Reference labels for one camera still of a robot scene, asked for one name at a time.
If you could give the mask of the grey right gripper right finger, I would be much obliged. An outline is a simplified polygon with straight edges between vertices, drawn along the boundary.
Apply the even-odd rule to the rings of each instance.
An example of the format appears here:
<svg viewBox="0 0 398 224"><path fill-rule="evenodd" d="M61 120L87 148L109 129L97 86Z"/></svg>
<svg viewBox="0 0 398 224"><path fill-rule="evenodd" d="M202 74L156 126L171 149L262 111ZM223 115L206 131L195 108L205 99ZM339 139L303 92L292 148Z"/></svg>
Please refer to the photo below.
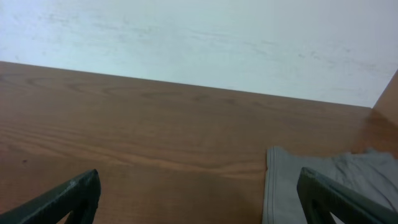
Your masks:
<svg viewBox="0 0 398 224"><path fill-rule="evenodd" d="M309 224L397 223L397 213L335 182L329 177L303 167L297 193Z"/></svg>

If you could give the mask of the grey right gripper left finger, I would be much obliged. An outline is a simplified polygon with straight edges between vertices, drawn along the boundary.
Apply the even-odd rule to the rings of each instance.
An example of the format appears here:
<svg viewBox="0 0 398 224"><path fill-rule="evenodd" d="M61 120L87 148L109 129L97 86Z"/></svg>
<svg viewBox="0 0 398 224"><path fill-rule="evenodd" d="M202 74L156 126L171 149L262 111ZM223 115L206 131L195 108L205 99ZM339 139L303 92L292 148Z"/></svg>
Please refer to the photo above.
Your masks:
<svg viewBox="0 0 398 224"><path fill-rule="evenodd" d="M1 214L1 223L93 223L101 195L97 170L88 170Z"/></svg>

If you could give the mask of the grey button shirt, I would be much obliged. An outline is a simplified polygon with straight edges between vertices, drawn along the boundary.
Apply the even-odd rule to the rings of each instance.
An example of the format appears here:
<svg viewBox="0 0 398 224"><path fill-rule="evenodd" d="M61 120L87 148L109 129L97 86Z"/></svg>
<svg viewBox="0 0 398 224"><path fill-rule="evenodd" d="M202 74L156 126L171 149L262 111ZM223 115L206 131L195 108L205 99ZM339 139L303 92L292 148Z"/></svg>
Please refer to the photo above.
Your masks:
<svg viewBox="0 0 398 224"><path fill-rule="evenodd" d="M397 223L397 159L362 154L295 156L267 151L262 222Z"/></svg>

